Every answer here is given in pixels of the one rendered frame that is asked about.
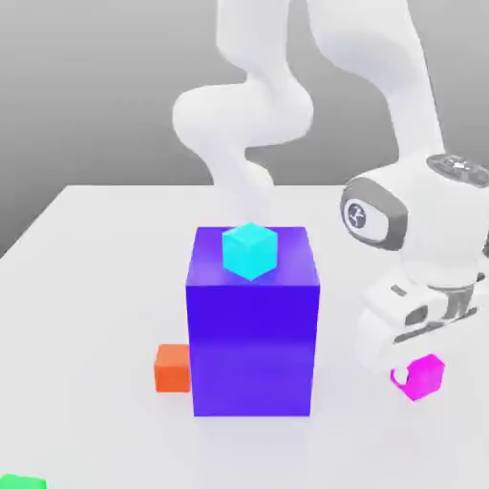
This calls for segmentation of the small magenta cube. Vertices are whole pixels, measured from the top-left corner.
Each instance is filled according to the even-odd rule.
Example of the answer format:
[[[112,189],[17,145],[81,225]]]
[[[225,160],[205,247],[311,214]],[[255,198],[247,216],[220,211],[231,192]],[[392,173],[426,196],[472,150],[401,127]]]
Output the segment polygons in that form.
[[[414,360],[407,368],[409,379],[406,385],[396,385],[393,382],[393,370],[390,378],[410,400],[417,401],[440,389],[445,364],[434,354]]]

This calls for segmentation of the small green cube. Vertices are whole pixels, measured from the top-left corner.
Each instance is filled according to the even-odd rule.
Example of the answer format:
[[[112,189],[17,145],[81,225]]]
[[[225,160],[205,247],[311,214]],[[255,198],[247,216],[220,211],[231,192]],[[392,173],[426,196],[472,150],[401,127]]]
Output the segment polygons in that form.
[[[0,477],[0,489],[48,489],[46,480],[5,474]]]

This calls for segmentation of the small orange cube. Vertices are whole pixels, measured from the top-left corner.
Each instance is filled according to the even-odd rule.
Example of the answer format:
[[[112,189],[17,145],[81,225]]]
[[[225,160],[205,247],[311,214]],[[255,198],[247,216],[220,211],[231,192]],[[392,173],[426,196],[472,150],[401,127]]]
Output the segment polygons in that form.
[[[189,346],[160,344],[154,376],[158,393],[188,393],[191,389]]]

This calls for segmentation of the large purple box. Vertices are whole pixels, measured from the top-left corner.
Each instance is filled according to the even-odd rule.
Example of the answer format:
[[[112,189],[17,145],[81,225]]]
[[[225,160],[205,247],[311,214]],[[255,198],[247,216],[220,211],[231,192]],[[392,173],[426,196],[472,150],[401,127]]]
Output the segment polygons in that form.
[[[308,233],[278,227],[278,264],[223,268],[223,228],[197,229],[185,284],[196,416],[310,413],[320,281]]]

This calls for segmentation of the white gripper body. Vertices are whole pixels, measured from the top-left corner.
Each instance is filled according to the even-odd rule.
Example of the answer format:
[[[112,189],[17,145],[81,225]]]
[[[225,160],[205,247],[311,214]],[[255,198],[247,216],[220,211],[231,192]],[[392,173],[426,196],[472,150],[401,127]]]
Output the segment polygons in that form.
[[[356,357],[363,367],[381,373],[406,369],[413,361],[429,354],[440,357],[451,350],[467,348],[480,339],[480,311],[405,336],[406,333],[393,329],[370,309],[365,309],[354,342]]]

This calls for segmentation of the small cyan cube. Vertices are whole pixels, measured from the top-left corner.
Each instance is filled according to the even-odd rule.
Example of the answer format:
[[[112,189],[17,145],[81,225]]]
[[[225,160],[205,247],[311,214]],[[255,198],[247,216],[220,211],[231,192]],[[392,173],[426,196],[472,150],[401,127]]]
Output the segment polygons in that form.
[[[278,262],[278,234],[255,223],[226,230],[222,235],[223,267],[248,281],[273,270]]]

